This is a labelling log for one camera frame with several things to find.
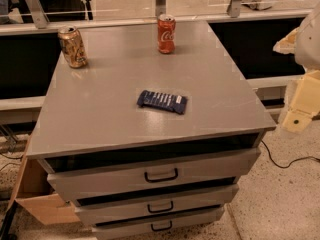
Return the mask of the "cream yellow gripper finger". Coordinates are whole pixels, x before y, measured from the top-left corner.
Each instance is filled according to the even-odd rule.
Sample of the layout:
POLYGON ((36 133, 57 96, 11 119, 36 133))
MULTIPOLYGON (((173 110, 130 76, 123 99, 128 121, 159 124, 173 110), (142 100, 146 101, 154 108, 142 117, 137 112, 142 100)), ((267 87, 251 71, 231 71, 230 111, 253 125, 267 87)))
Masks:
POLYGON ((282 127, 300 133, 320 113, 320 71, 309 71, 295 81, 282 127))

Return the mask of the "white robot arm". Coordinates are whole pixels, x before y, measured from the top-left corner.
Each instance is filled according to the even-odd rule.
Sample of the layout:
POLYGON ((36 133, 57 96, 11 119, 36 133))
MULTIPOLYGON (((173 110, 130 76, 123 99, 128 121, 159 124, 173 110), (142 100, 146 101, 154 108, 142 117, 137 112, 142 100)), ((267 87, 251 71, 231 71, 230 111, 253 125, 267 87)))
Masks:
POLYGON ((320 4, 302 21, 296 36, 295 61, 306 69, 297 80, 282 127, 300 133, 320 112, 320 4))

